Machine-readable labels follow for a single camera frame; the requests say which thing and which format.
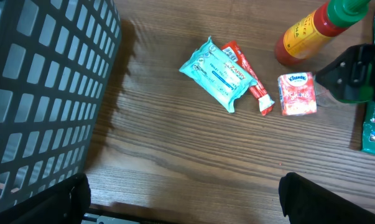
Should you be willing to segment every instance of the red candy bar packet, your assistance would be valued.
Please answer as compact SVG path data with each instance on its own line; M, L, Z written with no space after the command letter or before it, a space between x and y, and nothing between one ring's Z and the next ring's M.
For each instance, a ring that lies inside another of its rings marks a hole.
M236 41L231 41L221 49L231 60L236 62L257 80L257 85L249 87L249 91L259 101L259 110L261 111L262 115L265 116L266 114L270 113L270 111L273 109L274 101L270 98L269 94L267 94L267 91L264 89L261 81L259 81L257 78L254 70L246 60L245 55L241 52Z
M305 115L317 112L312 73L281 75L279 90L282 115Z

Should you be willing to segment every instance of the red sauce bottle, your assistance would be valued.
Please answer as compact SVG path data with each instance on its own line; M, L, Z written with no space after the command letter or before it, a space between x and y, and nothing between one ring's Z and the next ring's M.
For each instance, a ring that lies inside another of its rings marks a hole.
M331 0L289 28L277 41L276 59L294 65L315 55L333 37L360 21L370 0Z

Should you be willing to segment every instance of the yellow label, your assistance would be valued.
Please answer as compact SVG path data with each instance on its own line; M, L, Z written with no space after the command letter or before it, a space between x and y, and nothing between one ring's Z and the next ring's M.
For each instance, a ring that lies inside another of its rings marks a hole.
M317 53L331 37L324 36L314 26L314 14L293 25L284 35L284 47L287 52L299 59L309 58Z

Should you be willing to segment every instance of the laundry basket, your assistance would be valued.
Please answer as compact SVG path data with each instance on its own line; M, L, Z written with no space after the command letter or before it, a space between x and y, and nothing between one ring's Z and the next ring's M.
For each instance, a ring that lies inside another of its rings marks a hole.
M120 25L113 0L0 1L0 212L82 170Z

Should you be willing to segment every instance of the wooden floor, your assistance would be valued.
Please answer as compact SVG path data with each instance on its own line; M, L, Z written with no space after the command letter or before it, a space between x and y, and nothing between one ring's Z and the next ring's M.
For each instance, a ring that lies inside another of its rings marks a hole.
M328 65L371 41L369 16L315 58L285 68L273 48L324 0L115 0L123 40L86 164L92 203L178 223L288 223L288 172L375 213L375 156L360 152L363 107L281 116L277 77ZM237 40L276 101L263 117L248 93L227 111L178 70L212 36Z

